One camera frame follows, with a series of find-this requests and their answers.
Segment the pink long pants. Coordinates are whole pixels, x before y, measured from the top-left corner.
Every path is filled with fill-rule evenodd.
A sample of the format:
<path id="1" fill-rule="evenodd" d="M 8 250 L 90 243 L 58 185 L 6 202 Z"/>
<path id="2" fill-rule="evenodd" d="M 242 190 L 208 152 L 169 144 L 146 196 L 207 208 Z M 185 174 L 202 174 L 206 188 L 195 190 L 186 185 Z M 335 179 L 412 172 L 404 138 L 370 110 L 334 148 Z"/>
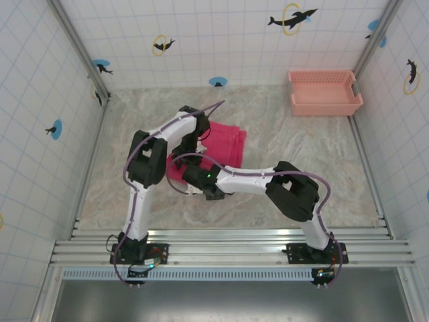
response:
<path id="1" fill-rule="evenodd" d="M 204 154 L 215 159 L 223 166 L 231 166 L 241 168 L 243 160 L 243 151 L 247 132 L 234 125 L 224 125 L 221 123 L 210 121 L 210 133 L 204 133 L 201 144 L 206 148 Z M 209 170 L 213 162 L 207 159 L 202 159 L 200 167 Z M 186 185 L 182 180 L 182 175 L 186 169 L 186 165 L 182 164 L 180 168 L 175 165 L 171 168 L 166 177 Z"/>

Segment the black base plate left arm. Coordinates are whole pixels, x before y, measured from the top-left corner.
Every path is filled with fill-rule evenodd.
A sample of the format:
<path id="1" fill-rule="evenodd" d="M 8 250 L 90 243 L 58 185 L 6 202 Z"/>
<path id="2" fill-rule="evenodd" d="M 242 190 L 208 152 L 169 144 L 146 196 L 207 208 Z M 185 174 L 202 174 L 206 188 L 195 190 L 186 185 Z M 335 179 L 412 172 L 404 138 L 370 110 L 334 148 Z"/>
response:
<path id="1" fill-rule="evenodd" d="M 117 251 L 116 264 L 152 265 L 167 264 L 169 244 L 126 240 Z"/>

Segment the black base plate right arm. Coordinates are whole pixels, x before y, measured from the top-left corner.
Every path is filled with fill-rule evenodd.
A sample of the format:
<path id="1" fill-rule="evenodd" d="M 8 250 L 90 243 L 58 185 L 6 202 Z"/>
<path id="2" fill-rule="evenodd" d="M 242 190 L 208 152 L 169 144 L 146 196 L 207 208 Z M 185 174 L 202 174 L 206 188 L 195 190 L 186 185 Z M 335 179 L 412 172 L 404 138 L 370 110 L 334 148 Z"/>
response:
<path id="1" fill-rule="evenodd" d="M 288 243 L 282 250 L 288 257 L 289 264 L 343 264 L 349 263 L 349 257 L 344 243 L 337 245 L 330 241 L 323 250 L 311 248 L 306 243 Z"/>

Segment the dolphin on blue disc sticker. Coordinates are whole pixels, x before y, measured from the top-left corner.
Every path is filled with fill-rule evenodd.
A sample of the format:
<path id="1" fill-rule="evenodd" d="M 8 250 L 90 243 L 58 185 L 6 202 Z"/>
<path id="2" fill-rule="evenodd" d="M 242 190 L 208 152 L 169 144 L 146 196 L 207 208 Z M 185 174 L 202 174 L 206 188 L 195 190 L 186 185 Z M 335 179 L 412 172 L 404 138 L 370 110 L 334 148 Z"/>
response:
<path id="1" fill-rule="evenodd" d="M 113 75 L 113 71 L 108 69 L 108 67 L 111 65 L 111 63 L 108 60 L 94 59 L 93 64 L 96 66 L 96 68 L 99 70 L 101 74 L 107 73 L 107 74 Z"/>

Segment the fish on blue disc sticker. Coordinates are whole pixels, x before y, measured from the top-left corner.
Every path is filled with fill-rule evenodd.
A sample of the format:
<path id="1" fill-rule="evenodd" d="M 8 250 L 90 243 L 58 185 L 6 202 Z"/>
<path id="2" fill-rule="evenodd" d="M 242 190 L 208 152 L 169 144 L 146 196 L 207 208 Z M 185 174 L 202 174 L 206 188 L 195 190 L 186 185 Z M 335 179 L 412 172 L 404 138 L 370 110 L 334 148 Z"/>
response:
<path id="1" fill-rule="evenodd" d="M 58 140 L 62 134 L 63 123 L 61 119 L 53 122 L 52 126 L 45 129 L 47 135 L 50 135 L 53 140 Z"/>

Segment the pink plastic basket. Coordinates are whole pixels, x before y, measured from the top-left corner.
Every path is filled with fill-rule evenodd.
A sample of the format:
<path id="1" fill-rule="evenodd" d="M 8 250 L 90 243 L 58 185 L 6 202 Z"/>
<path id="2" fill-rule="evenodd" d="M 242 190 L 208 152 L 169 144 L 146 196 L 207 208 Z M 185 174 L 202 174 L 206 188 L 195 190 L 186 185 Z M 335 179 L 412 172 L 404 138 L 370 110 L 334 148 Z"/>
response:
<path id="1" fill-rule="evenodd" d="M 350 70 L 306 70 L 288 73 L 292 115 L 352 116 L 363 104 Z"/>

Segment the aluminium mounting rail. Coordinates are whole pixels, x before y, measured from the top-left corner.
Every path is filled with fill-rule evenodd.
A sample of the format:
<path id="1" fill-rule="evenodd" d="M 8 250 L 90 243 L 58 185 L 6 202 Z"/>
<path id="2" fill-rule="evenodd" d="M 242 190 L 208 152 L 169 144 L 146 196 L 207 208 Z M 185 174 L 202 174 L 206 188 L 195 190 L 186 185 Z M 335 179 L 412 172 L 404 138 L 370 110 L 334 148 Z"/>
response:
<path id="1" fill-rule="evenodd" d="M 106 247 L 114 240 L 110 230 L 77 229 L 68 241 L 57 241 L 51 263 L 55 266 L 106 267 Z M 335 228 L 334 236 L 346 245 L 347 267 L 386 268 L 415 266 L 410 243 L 390 239 L 381 227 Z M 159 229 L 149 232 L 151 243 L 169 244 L 170 267 L 280 267 L 288 243 L 304 241 L 299 229 Z"/>

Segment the aluminium table side rail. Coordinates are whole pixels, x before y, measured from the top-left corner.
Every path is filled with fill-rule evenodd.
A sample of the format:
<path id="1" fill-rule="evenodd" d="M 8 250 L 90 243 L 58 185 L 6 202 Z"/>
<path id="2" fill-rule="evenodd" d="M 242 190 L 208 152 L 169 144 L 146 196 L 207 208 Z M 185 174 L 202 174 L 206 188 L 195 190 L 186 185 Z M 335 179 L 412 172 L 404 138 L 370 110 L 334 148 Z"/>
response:
<path id="1" fill-rule="evenodd" d="M 84 201 L 86 198 L 86 193 L 88 190 L 88 185 L 90 183 L 90 178 L 91 178 L 93 168 L 95 165 L 95 159 L 97 157 L 97 152 L 99 149 L 100 136 L 101 136 L 101 132 L 103 130 L 105 115 L 107 113 L 107 109 L 108 109 L 110 100 L 111 100 L 111 97 L 107 97 L 107 100 L 105 101 L 104 105 L 102 106 L 101 116 L 99 117 L 99 120 L 97 121 L 96 126 L 95 126 L 95 133 L 93 135 L 93 140 L 92 140 L 91 145 L 90 145 L 88 160 L 87 160 L 85 167 L 84 167 L 83 177 L 82 177 L 79 189 L 78 189 L 78 194 L 76 196 L 74 206 L 72 208 L 71 218 L 70 218 L 70 221 L 68 223 L 68 233 L 67 233 L 66 240 L 71 240 L 71 237 L 72 237 L 72 234 L 74 231 L 74 227 L 75 227 L 75 223 L 77 221 L 80 221 L 80 214 L 82 212 L 82 208 L 83 208 Z"/>
<path id="2" fill-rule="evenodd" d="M 349 125 L 351 127 L 351 131 L 355 140 L 359 157 L 363 165 L 363 170 L 365 172 L 365 176 L 369 185 L 369 190 L 371 192 L 371 197 L 375 205 L 377 216 L 379 218 L 379 221 L 383 222 L 382 226 L 386 228 L 387 235 L 389 236 L 389 238 L 395 239 L 395 236 L 391 231 L 391 227 L 389 226 L 389 223 L 386 217 L 385 207 L 384 207 L 383 201 L 381 200 L 381 195 L 379 193 L 379 189 L 375 181 L 375 176 L 371 168 L 370 160 L 365 149 L 365 144 L 364 144 L 361 132 L 359 131 L 358 123 L 354 116 L 349 116 L 347 117 L 347 119 L 349 121 Z"/>

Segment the aluminium frame post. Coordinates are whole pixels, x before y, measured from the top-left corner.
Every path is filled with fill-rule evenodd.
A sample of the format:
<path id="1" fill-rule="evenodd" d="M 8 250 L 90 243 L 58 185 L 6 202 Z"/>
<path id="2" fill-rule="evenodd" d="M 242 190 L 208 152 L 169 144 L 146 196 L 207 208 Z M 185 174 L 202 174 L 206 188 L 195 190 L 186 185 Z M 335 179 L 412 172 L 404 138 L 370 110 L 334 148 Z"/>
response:
<path id="1" fill-rule="evenodd" d="M 71 22 L 68 14 L 63 8 L 60 0 L 46 0 L 46 2 L 48 4 L 48 7 L 54 14 L 56 20 L 60 24 L 63 32 L 66 34 L 70 45 L 72 46 L 80 61 L 84 65 L 89 75 L 89 78 L 95 86 L 96 92 L 99 94 L 101 99 L 107 103 L 109 100 L 109 90 L 107 89 L 104 81 L 102 80 L 101 74 L 94 65 L 93 60 L 91 59 L 82 40 L 80 39 L 78 32 L 75 30 L 73 23 Z"/>
<path id="2" fill-rule="evenodd" d="M 361 78 L 363 72 L 370 63 L 371 58 L 379 47 L 383 37 L 386 36 L 388 27 L 392 23 L 403 2 L 404 0 L 389 0 L 387 2 L 387 7 L 381 15 L 377 27 L 369 38 L 369 43 L 365 47 L 360 59 L 358 60 L 358 63 L 355 66 L 355 69 L 353 70 L 357 80 Z"/>

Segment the blue disc sticker behind post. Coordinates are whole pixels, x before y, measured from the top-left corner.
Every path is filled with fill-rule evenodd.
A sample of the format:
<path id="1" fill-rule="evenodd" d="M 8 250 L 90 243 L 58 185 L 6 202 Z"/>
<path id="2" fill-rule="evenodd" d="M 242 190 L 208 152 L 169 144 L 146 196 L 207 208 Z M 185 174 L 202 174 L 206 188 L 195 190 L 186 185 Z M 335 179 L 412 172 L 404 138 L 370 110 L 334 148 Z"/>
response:
<path id="1" fill-rule="evenodd" d="M 374 32 L 376 30 L 376 28 L 378 27 L 378 25 L 379 25 L 379 19 L 373 20 L 367 25 L 367 29 L 370 32 Z M 386 44 L 387 44 L 387 36 L 384 34 L 380 43 L 379 43 L 379 47 L 384 48 Z"/>

